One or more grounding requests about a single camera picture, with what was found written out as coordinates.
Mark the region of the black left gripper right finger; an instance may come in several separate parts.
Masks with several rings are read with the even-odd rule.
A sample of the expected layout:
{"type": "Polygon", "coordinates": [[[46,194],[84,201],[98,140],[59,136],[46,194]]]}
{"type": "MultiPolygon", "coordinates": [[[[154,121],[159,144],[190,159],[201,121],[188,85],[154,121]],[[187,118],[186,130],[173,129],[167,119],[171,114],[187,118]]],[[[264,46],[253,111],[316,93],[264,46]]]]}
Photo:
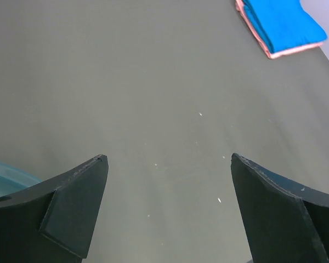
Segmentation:
{"type": "Polygon", "coordinates": [[[252,262],[329,262],[329,194],[231,156],[252,262]]]}

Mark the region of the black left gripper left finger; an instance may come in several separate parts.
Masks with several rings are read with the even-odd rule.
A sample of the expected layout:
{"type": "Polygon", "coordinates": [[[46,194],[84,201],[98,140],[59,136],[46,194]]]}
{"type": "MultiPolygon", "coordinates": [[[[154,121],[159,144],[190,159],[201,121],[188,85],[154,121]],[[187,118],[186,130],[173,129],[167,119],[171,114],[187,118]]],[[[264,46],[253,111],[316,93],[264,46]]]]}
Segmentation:
{"type": "Polygon", "coordinates": [[[0,262],[82,262],[88,255],[109,164],[98,155],[0,196],[0,262]]]}

